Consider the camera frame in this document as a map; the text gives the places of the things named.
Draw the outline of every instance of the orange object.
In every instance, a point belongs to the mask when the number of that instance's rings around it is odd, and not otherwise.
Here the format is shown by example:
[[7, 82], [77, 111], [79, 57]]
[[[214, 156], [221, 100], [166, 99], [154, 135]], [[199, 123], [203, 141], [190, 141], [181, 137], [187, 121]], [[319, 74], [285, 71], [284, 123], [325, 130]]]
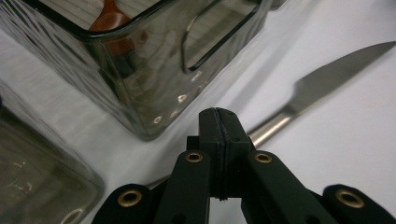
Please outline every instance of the orange object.
[[[90, 31], [109, 31], [122, 26], [130, 20], [131, 18], [117, 7], [115, 0], [105, 0], [102, 12], [91, 25]], [[119, 56], [134, 49], [138, 49], [146, 43], [147, 38], [146, 32], [136, 31], [132, 35], [126, 36], [121, 40], [110, 42], [107, 44], [107, 47], [112, 56]]]

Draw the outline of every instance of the square glass dish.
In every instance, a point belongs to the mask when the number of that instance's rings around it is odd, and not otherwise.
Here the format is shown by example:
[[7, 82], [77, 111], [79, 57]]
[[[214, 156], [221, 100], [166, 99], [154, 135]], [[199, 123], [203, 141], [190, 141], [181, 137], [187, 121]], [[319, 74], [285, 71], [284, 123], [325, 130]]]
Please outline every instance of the square glass dish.
[[158, 136], [263, 26], [272, 1], [3, 0], [1, 27], [140, 138]]
[[16, 117], [0, 96], [1, 223], [79, 223], [103, 185], [84, 161]]

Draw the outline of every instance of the glass dish handle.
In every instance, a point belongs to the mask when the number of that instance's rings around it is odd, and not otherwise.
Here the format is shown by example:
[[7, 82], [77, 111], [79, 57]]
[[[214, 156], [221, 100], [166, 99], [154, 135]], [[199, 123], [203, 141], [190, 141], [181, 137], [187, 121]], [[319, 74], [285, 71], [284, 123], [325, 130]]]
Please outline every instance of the glass dish handle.
[[187, 60], [187, 39], [189, 37], [189, 34], [191, 33], [191, 30], [194, 26], [194, 24], [201, 19], [206, 12], [208, 12], [211, 8], [213, 8], [216, 4], [221, 2], [221, 0], [216, 0], [210, 3], [208, 6], [206, 6], [204, 9], [202, 9], [197, 16], [195, 16], [187, 25], [184, 34], [181, 39], [181, 68], [182, 71], [188, 75], [191, 72], [194, 72], [197, 70], [204, 62], [206, 62], [207, 59], [209, 59], [222, 45], [224, 45], [227, 40], [232, 37], [251, 17], [256, 14], [257, 9], [260, 7], [260, 4], [262, 3], [262, 0], [248, 0], [249, 2], [255, 2], [255, 7], [240, 21], [238, 22], [233, 29], [231, 29], [230, 32], [228, 32], [224, 37], [221, 38], [219, 42], [217, 42], [209, 51], [207, 51], [204, 56], [202, 56], [194, 65], [188, 66], [188, 60]]

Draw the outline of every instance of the butter knife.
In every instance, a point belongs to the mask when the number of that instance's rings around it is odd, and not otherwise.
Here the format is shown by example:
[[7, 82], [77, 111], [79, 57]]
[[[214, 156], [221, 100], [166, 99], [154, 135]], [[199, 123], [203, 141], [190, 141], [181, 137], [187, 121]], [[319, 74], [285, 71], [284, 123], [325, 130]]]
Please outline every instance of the butter knife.
[[357, 50], [298, 80], [289, 102], [247, 134], [253, 145], [261, 146], [314, 103], [342, 86], [395, 45], [396, 41], [393, 41]]

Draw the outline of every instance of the white table surface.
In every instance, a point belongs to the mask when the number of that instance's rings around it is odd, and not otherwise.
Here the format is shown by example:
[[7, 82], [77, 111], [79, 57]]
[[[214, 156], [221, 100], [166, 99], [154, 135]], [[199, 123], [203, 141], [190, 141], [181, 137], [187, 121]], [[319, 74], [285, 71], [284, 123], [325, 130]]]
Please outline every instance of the white table surface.
[[[0, 31], [0, 78], [105, 181], [104, 198], [128, 183], [170, 174], [198, 113], [232, 110], [249, 131], [285, 104], [293, 83], [349, 52], [396, 40], [394, 0], [293, 0], [166, 132], [142, 142]], [[308, 189], [345, 184], [396, 216], [396, 48], [315, 105], [260, 150], [274, 152]], [[239, 200], [212, 200], [211, 223], [246, 223]]]

